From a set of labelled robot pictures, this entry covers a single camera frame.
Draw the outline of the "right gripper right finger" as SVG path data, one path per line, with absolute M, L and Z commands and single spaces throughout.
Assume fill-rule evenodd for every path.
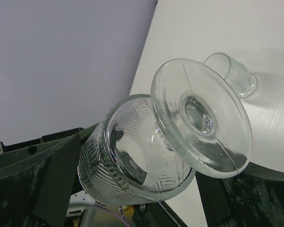
M 284 173 L 249 163 L 239 175 L 195 175 L 210 227 L 284 227 Z

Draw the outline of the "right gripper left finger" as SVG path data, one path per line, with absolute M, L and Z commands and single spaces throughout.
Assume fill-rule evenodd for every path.
M 62 227 L 82 145 L 93 128 L 77 128 L 5 146 L 0 141 L 0 227 Z

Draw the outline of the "clear wine glass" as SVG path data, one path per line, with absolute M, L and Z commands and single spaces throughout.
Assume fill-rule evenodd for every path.
M 171 199 L 197 172 L 238 175 L 253 146 L 241 99 L 204 63 L 164 63 L 151 93 L 117 103 L 84 143 L 78 166 L 83 189 L 99 203 L 124 206 Z
M 257 88 L 257 79 L 248 68 L 225 53 L 210 55 L 204 65 L 218 73 L 240 98 L 252 95 Z

